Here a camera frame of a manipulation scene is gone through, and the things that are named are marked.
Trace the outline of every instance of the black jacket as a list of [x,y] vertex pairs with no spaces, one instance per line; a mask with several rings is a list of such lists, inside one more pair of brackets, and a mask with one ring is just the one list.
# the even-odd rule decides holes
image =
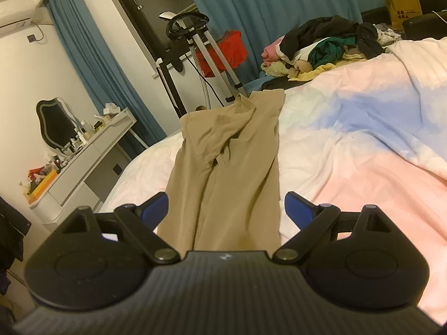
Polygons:
[[298,50],[313,44],[317,39],[327,37],[356,37],[356,44],[368,59],[384,52],[376,41],[377,30],[371,23],[359,25],[338,15],[312,19],[297,26],[285,35],[279,48],[292,60]]
[[9,269],[14,259],[23,261],[23,236],[31,223],[0,197],[0,271]]

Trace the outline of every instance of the yellow towel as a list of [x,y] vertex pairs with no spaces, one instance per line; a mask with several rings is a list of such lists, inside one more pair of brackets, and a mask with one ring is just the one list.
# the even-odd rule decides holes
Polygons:
[[320,75],[321,73],[327,72],[327,71],[332,70],[334,68],[338,68],[339,66],[345,66],[347,64],[355,63],[357,61],[340,60],[340,61],[337,61],[335,64],[327,63],[327,64],[324,64],[322,66],[319,66],[317,69],[312,70],[311,72],[300,73],[300,74],[298,74],[298,77],[290,78],[289,81],[307,82],[309,80],[314,79],[316,76]]

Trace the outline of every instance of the white cabinet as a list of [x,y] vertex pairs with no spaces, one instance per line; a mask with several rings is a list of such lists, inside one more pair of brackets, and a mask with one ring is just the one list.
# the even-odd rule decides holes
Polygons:
[[47,229],[54,230],[78,206],[88,205],[94,211],[99,210],[102,201],[86,181],[135,122],[128,108],[116,115],[62,169],[42,196],[30,205]]

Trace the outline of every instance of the ribbed black surface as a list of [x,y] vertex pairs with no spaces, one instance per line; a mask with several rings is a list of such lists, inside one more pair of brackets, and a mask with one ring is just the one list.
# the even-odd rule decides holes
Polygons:
[[29,335],[432,335],[438,326],[416,308],[356,313],[309,287],[299,269],[263,252],[191,252],[158,267],[140,290],[99,311],[39,308],[16,326]]

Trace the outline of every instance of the beige cloth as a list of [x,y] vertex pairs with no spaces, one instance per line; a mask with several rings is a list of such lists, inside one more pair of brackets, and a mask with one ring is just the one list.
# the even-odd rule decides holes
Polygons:
[[313,71],[312,64],[308,61],[297,60],[294,63],[294,66],[289,69],[289,78],[296,78],[300,73],[308,73]]
[[278,116],[284,90],[239,95],[234,104],[191,112],[166,192],[157,234],[188,250],[267,250],[280,246]]
[[343,56],[341,57],[341,60],[345,60],[345,61],[365,61],[366,55],[363,53],[360,54],[348,54],[348,53],[344,53]]
[[350,47],[350,46],[344,46],[343,50],[345,51],[345,54],[353,55],[353,54],[362,54],[358,46],[356,47]]

